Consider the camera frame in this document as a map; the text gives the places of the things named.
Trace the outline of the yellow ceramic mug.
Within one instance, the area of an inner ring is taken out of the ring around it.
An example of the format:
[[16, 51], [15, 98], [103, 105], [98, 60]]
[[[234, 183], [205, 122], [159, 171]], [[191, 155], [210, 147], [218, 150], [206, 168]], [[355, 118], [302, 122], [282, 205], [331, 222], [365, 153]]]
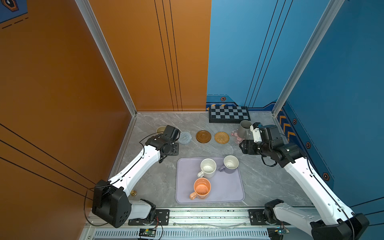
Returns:
[[166, 126], [161, 126], [157, 128], [157, 134], [162, 134], [166, 129]]

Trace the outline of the grey woven round coaster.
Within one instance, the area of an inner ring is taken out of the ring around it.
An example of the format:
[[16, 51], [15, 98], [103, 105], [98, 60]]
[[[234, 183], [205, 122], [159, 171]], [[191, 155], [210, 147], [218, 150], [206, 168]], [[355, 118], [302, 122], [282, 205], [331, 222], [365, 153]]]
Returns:
[[192, 140], [192, 135], [189, 132], [181, 132], [178, 142], [180, 144], [186, 145]]

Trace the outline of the grey ceramic mug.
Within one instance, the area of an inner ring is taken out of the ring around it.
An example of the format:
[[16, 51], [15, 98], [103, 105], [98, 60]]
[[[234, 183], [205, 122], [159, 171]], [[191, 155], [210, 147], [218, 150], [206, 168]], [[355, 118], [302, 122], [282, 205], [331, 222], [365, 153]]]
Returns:
[[250, 134], [250, 127], [252, 123], [248, 120], [243, 120], [238, 128], [238, 137], [241, 139], [247, 139]]

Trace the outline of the brown wooden round coaster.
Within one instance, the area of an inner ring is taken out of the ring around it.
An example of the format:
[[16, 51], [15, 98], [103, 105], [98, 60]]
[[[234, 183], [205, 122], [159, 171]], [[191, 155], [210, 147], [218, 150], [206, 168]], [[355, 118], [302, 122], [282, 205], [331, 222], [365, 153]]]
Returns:
[[206, 130], [201, 130], [197, 132], [196, 139], [199, 143], [206, 144], [212, 139], [212, 135]]

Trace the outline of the pink cherry blossom coaster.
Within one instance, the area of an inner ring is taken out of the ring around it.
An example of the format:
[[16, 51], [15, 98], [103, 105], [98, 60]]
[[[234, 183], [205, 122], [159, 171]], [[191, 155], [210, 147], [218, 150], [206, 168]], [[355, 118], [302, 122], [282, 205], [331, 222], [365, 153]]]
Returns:
[[231, 132], [231, 136], [234, 138], [234, 142], [239, 145], [244, 139], [240, 138], [238, 136], [238, 131], [237, 130], [234, 130]]

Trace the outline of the purple white ceramic mug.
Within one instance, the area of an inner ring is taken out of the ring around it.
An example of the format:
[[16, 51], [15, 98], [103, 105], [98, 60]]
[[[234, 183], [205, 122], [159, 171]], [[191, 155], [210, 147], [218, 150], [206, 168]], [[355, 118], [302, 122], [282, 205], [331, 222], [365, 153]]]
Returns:
[[235, 156], [226, 156], [223, 160], [223, 165], [218, 169], [219, 172], [225, 172], [227, 174], [234, 173], [239, 167], [239, 160]]

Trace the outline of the woven rattan round coaster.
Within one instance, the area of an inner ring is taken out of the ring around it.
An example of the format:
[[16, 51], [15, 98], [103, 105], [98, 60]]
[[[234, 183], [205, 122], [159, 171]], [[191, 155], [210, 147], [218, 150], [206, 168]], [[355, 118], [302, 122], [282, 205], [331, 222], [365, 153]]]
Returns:
[[227, 144], [230, 140], [230, 136], [225, 132], [217, 132], [214, 136], [215, 141], [219, 144]]

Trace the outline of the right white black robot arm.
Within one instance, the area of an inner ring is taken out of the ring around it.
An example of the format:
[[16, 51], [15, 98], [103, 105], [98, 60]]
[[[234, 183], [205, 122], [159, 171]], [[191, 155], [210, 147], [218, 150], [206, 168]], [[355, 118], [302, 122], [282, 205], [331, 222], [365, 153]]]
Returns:
[[288, 223], [315, 240], [358, 240], [369, 226], [368, 218], [356, 214], [316, 173], [305, 153], [296, 144], [283, 139], [268, 142], [243, 140], [244, 154], [269, 157], [289, 173], [303, 189], [317, 210], [316, 215], [289, 206], [280, 199], [265, 204], [264, 218], [270, 225]]

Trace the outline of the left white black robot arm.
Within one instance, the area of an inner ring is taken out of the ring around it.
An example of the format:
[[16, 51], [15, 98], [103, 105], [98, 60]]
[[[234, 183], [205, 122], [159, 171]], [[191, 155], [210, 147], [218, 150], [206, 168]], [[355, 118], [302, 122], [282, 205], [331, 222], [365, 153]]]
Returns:
[[137, 182], [155, 163], [162, 163], [168, 156], [179, 154], [179, 143], [158, 144], [158, 137], [147, 141], [141, 152], [117, 175], [108, 181], [100, 180], [94, 187], [92, 213], [114, 228], [128, 220], [141, 219], [152, 223], [156, 205], [141, 199], [130, 201], [129, 195]]

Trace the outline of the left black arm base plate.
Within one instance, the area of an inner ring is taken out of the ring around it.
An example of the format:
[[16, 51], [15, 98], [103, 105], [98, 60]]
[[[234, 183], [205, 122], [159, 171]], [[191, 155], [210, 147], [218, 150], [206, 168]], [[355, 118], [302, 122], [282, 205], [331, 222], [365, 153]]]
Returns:
[[169, 224], [170, 210], [168, 209], [155, 209], [144, 219], [128, 220], [129, 226], [156, 226], [161, 224], [167, 226]]

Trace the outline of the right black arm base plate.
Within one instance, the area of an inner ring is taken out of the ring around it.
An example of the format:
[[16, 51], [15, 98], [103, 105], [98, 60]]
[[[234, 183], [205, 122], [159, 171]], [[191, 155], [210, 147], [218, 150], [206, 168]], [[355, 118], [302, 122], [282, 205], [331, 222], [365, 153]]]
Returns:
[[264, 209], [249, 209], [249, 218], [252, 226], [256, 225], [269, 225], [269, 226], [277, 226], [280, 225], [280, 221], [273, 220], [272, 223], [268, 222], [265, 215]]

